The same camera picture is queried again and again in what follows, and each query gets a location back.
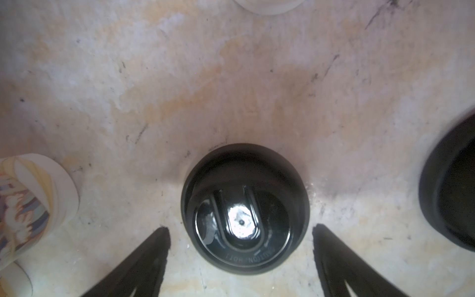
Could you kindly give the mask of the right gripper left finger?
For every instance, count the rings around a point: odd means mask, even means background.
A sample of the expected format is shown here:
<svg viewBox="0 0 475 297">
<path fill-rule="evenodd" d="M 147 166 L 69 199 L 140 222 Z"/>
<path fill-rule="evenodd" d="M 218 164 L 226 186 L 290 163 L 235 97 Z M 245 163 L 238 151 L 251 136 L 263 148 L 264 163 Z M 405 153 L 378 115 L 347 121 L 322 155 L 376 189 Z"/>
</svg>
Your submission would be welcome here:
<svg viewBox="0 0 475 297">
<path fill-rule="evenodd" d="M 157 297 L 171 247 L 169 230 L 160 227 L 85 297 Z"/>
</svg>

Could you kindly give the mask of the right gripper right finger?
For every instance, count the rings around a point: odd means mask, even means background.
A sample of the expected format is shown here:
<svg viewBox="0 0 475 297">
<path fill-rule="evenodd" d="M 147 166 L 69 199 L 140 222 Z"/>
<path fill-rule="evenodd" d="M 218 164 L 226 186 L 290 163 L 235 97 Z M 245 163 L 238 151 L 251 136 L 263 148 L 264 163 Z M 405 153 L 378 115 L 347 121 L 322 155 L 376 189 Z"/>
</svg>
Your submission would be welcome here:
<svg viewBox="0 0 475 297">
<path fill-rule="evenodd" d="M 314 261 L 326 297 L 405 297 L 324 224 L 312 229 Z"/>
</svg>

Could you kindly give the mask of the tall paper cup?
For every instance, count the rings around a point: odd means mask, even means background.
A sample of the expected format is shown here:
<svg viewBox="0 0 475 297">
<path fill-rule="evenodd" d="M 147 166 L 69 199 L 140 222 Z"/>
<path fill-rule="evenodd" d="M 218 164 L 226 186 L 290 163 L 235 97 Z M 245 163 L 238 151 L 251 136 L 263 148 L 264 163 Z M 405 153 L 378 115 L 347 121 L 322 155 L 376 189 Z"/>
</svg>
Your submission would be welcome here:
<svg viewBox="0 0 475 297">
<path fill-rule="evenodd" d="M 68 172 L 29 153 L 1 159 L 1 268 L 18 259 L 79 210 Z"/>
</svg>

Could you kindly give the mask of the paper cup red flowers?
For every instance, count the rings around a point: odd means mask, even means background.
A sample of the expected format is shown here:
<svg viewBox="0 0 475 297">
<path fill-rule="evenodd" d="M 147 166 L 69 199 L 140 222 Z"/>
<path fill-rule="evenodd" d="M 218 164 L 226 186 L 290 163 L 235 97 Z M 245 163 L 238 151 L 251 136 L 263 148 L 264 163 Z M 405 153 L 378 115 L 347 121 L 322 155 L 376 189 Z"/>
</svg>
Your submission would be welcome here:
<svg viewBox="0 0 475 297">
<path fill-rule="evenodd" d="M 263 16 L 275 16 L 293 10 L 304 0 L 235 0 L 244 9 Z"/>
</svg>

